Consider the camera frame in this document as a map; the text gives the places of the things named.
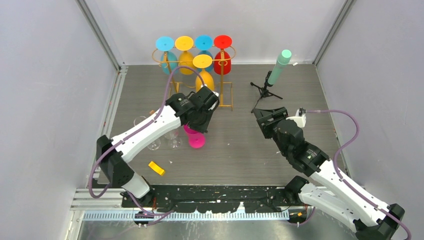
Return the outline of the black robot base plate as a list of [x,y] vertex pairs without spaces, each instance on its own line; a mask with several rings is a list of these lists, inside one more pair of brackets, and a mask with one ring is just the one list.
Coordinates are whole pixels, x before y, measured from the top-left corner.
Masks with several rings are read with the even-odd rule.
[[152,190],[137,203],[156,213],[201,214],[279,213],[293,210],[305,216],[309,205],[295,198],[283,186],[265,185],[153,185]]

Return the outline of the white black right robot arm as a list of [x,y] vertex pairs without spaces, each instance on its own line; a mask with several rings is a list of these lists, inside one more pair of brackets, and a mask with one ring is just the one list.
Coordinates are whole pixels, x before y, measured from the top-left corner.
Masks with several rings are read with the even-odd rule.
[[307,110],[299,108],[294,116],[289,116],[285,107],[254,108],[251,112],[263,136],[275,142],[288,163],[331,192],[295,176],[285,186],[288,203],[320,209],[349,228],[358,240],[390,240],[399,227],[406,231],[408,240],[412,238],[402,222],[405,210],[399,204],[388,204],[367,192],[340,170],[336,158],[305,140]]

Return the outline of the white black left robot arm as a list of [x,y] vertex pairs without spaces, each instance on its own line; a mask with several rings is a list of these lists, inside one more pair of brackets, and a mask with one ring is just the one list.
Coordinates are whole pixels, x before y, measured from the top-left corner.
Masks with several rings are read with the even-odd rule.
[[188,95],[175,93],[138,125],[112,138],[106,135],[99,137],[96,142],[97,161],[110,185],[125,189],[141,207],[148,207],[154,199],[152,188],[129,163],[149,144],[181,126],[206,133],[219,103],[219,94],[206,86]]

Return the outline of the pink wine glass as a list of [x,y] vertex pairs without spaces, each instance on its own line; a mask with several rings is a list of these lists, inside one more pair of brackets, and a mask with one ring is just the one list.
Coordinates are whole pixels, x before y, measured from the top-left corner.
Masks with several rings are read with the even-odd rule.
[[192,148],[199,149],[205,145],[206,140],[202,133],[189,128],[187,125],[184,125],[183,129],[188,137],[188,144]]

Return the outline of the yellow wine glass front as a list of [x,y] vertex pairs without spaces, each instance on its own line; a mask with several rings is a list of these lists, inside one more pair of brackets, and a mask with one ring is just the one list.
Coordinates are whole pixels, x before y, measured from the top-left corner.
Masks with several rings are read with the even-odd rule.
[[195,79],[195,91],[198,92],[203,86],[208,87],[211,91],[215,91],[215,83],[212,75],[206,71],[206,68],[210,67],[213,64],[213,59],[207,54],[200,54],[193,58],[193,65],[200,69],[199,76]]

